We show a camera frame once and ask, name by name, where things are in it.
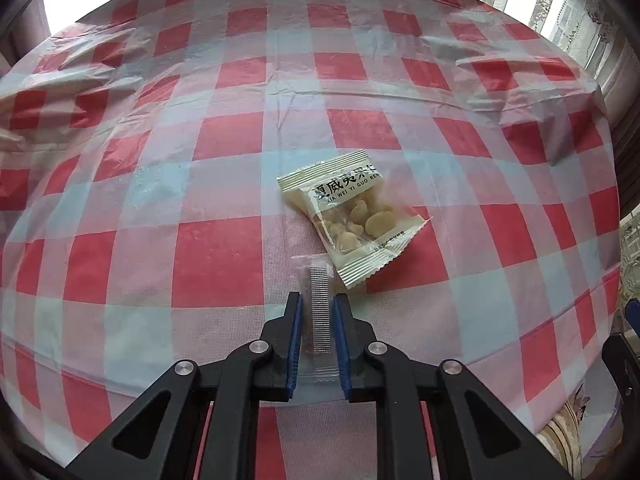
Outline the striped towel cushion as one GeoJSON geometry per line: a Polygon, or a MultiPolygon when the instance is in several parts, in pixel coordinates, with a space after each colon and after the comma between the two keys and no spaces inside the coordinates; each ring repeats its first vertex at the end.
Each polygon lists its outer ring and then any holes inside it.
{"type": "Polygon", "coordinates": [[[604,479],[622,433],[615,387],[591,387],[583,380],[537,439],[573,479],[604,479]]]}

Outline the lace sheer curtain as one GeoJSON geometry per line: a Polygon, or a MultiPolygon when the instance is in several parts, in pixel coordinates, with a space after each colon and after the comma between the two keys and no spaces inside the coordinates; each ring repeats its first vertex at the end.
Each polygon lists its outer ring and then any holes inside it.
{"type": "Polygon", "coordinates": [[[604,0],[480,0],[538,32],[607,84],[626,64],[639,66],[628,35],[604,0]]]}

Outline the small clear stick packet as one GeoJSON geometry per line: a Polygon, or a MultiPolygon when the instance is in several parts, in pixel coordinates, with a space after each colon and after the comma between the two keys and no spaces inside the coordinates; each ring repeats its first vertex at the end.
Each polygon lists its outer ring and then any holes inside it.
{"type": "Polygon", "coordinates": [[[294,257],[293,264],[303,301],[298,378],[304,385],[334,382],[338,369],[331,332],[336,286],[333,262],[327,255],[312,255],[294,257]]]}

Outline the cream macadamia nut pack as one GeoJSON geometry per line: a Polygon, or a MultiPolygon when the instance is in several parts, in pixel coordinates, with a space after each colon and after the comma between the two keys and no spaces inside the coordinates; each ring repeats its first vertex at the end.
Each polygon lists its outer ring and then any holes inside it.
{"type": "Polygon", "coordinates": [[[363,150],[296,169],[278,185],[311,221],[348,289],[396,260],[431,221],[393,196],[363,150]]]}

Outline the red white checkered tablecloth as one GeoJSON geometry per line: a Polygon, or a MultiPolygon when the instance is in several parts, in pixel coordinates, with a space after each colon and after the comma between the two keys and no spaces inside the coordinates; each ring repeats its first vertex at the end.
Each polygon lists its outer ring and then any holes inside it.
{"type": "Polygon", "coordinates": [[[476,0],[113,0],[1,81],[1,390],[36,441],[68,463],[256,337],[322,252],[278,177],[355,150],[427,224],[352,305],[541,429],[616,303],[597,83],[476,0]]]}

